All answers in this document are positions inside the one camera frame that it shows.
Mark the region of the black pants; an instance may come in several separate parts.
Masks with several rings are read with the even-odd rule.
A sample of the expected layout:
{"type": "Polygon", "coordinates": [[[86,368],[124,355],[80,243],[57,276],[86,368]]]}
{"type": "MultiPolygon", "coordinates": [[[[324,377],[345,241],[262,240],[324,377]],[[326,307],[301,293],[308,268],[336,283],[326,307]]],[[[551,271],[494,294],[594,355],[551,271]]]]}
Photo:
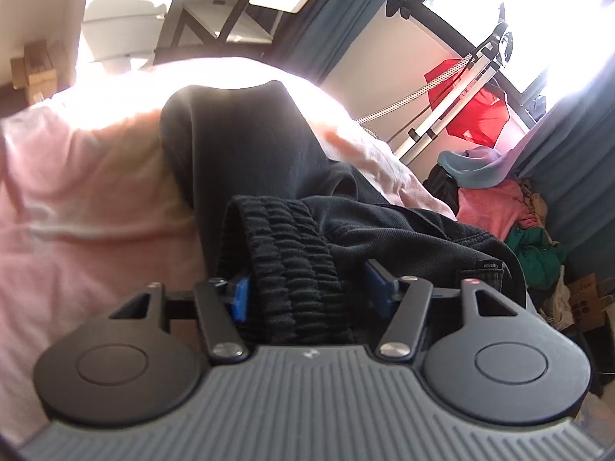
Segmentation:
{"type": "Polygon", "coordinates": [[[355,167],[325,155],[277,81],[184,88],[161,111],[161,145],[194,211],[208,273],[251,278],[248,342],[375,340],[371,259],[437,287],[476,278],[518,304],[527,298],[503,242],[439,212],[389,203],[355,167]]]}

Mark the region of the pink clothing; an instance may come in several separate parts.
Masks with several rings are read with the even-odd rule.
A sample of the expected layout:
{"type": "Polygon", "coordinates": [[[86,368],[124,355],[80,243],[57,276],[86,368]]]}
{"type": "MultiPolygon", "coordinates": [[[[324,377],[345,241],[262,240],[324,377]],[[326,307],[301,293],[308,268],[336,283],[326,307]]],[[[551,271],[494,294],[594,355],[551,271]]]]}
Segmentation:
{"type": "Polygon", "coordinates": [[[521,229],[541,227],[537,214],[527,205],[521,186],[505,179],[489,188],[459,188],[459,222],[483,229],[502,242],[514,225],[521,229]]]}

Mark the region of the green clothing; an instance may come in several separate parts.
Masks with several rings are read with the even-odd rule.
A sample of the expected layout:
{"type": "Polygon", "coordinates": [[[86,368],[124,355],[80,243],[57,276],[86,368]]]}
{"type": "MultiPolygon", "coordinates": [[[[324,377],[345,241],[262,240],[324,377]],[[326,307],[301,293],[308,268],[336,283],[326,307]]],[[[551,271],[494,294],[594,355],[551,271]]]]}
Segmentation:
{"type": "Polygon", "coordinates": [[[515,224],[505,244],[516,255],[528,288],[547,289],[558,282],[566,251],[549,240],[544,228],[523,229],[515,224]]]}

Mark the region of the light blue clothing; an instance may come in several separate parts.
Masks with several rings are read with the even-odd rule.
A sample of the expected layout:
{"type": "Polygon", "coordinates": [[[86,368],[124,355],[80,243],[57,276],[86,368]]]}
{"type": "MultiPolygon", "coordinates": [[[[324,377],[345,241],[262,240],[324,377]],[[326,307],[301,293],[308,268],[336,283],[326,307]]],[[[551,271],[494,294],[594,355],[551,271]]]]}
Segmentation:
{"type": "Polygon", "coordinates": [[[457,182],[458,187],[470,189],[491,188],[507,178],[515,157],[501,154],[495,149],[478,146],[469,150],[443,151],[438,164],[457,182]]]}

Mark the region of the pastel bed sheet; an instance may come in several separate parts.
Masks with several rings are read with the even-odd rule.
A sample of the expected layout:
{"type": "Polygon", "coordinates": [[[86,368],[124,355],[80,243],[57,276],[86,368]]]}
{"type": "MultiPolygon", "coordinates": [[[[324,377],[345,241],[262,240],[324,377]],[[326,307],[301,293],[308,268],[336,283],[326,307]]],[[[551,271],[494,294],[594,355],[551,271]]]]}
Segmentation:
{"type": "Polygon", "coordinates": [[[389,202],[451,216],[389,146],[313,83],[240,57],[198,58],[75,85],[1,122],[1,433],[44,426],[35,361],[85,320],[150,281],[185,289],[204,262],[193,214],[160,143],[160,114],[190,85],[284,85],[325,154],[389,202]]]}

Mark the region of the brown paper bag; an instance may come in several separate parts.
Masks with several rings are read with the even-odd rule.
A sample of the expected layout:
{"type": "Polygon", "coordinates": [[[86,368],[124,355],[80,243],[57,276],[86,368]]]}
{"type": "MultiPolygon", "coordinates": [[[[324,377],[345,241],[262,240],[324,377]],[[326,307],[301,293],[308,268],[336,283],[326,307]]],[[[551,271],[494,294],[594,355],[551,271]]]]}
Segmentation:
{"type": "Polygon", "coordinates": [[[590,274],[567,285],[569,304],[578,330],[587,332],[606,323],[606,311],[614,304],[614,278],[599,281],[590,274]]]}

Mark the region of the red garment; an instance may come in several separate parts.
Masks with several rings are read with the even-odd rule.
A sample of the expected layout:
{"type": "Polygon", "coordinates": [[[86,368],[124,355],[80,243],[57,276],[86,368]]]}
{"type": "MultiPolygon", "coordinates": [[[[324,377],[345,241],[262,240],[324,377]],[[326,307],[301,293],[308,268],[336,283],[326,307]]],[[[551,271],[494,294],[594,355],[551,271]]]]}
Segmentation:
{"type": "MultiPolygon", "coordinates": [[[[425,81],[434,80],[438,75],[444,73],[459,61],[441,61],[438,66],[424,74],[425,81]]],[[[454,82],[456,82],[454,78],[448,78],[427,93],[431,109],[437,107],[448,95],[448,92],[452,90],[454,82]]],[[[448,123],[446,131],[448,135],[465,139],[467,142],[494,148],[502,129],[504,129],[505,124],[509,120],[510,113],[507,94],[499,87],[496,81],[490,80],[448,123]]]]}

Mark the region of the teal right curtain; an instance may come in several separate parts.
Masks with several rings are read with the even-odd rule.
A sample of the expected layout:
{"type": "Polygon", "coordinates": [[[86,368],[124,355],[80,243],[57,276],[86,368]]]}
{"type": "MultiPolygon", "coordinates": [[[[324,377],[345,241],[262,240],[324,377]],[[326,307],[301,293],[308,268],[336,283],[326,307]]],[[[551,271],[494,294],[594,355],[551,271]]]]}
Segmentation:
{"type": "Polygon", "coordinates": [[[581,270],[614,262],[614,62],[530,131],[514,172],[548,206],[546,228],[581,270]]]}

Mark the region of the teal curtain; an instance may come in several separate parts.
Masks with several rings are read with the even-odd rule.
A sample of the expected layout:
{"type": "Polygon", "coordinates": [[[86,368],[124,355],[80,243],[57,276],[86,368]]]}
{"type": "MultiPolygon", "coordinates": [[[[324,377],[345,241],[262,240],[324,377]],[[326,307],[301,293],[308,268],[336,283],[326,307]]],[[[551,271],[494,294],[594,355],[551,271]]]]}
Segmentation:
{"type": "Polygon", "coordinates": [[[269,65],[319,85],[386,0],[309,0],[285,17],[264,56],[269,65]]]}
{"type": "Polygon", "coordinates": [[[530,131],[514,172],[548,206],[546,228],[581,270],[614,262],[614,62],[530,131]]]}

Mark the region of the white garment steamer stand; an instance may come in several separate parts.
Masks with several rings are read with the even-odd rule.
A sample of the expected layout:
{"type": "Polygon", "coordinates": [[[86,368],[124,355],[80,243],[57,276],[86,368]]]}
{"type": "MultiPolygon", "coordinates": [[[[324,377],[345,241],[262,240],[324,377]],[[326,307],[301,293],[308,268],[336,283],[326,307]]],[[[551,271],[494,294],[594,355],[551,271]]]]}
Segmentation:
{"type": "Polygon", "coordinates": [[[411,163],[458,116],[470,100],[507,65],[513,53],[513,34],[505,20],[505,4],[499,6],[498,22],[486,41],[470,54],[465,66],[454,73],[444,98],[395,150],[402,163],[411,163]]]}

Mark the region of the cardboard box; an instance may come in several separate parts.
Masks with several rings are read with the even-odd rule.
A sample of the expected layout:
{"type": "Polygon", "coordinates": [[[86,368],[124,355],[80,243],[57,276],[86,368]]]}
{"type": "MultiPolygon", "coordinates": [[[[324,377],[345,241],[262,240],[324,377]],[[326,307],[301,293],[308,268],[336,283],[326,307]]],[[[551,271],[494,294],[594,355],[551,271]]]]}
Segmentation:
{"type": "Polygon", "coordinates": [[[22,57],[10,60],[13,88],[22,91],[28,105],[53,97],[70,86],[69,63],[60,42],[28,43],[22,57]]]}

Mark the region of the teal left curtain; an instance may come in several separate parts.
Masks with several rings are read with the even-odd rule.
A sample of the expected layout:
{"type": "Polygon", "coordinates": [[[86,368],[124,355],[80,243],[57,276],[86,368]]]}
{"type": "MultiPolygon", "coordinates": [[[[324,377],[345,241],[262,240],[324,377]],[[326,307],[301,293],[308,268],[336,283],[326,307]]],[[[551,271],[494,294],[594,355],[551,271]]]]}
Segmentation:
{"type": "Polygon", "coordinates": [[[264,56],[269,65],[319,85],[386,0],[309,0],[285,17],[264,56]]]}

